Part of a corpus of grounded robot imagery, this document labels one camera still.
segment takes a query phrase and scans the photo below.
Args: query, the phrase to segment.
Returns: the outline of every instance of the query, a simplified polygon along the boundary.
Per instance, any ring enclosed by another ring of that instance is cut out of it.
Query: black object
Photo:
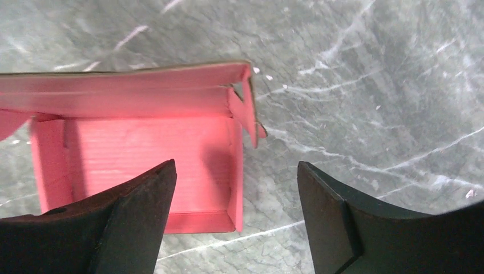
[[[0,219],[0,273],[152,274],[175,161],[43,215]]]
[[[484,202],[428,215],[380,201],[307,162],[299,195],[317,274],[484,273]]]

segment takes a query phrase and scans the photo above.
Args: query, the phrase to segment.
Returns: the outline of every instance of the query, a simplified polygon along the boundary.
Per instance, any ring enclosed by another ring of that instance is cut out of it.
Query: box
[[[175,159],[165,233],[242,230],[242,128],[254,148],[267,135],[250,63],[1,75],[0,139],[27,120],[42,212]]]

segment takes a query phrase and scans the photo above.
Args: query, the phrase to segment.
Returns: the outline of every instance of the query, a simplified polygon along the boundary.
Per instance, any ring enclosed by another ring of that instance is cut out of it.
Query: marble surface
[[[242,233],[165,235],[156,273],[313,273],[299,160],[387,202],[484,199],[479,0],[2,1],[0,72],[250,59]],[[39,213],[27,128],[0,142],[0,217]]]

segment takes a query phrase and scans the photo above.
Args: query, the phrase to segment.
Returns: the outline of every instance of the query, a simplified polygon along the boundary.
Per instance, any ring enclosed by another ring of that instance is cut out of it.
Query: gray marble countertop
[[[479,0],[2,1],[0,72],[250,59],[242,233],[165,235],[156,273],[313,273],[298,161],[405,208],[484,199]],[[0,217],[40,213],[26,127],[0,142]]]

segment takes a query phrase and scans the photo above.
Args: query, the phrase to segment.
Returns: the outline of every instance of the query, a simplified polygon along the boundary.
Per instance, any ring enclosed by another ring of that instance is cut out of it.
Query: open cardboard box
[[[31,119],[42,212],[175,159],[165,233],[241,231],[242,128],[257,121],[251,65],[213,63],[129,73],[0,76],[0,140]],[[233,85],[241,83],[243,99]]]

